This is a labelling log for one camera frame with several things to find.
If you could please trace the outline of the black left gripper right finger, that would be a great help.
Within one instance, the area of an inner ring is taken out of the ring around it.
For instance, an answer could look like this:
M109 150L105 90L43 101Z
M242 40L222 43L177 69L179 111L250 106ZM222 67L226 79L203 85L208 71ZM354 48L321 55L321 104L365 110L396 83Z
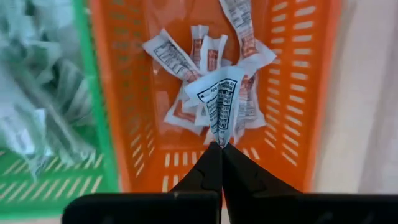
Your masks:
M303 193L230 144L222 165L231 223L397 224L396 195Z

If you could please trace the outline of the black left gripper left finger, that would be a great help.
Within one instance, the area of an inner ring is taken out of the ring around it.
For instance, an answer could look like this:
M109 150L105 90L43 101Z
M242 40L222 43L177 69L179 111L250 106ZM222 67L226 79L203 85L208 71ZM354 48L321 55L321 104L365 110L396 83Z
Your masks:
M70 202L62 224L220 223L222 148L215 142L167 193L89 194Z

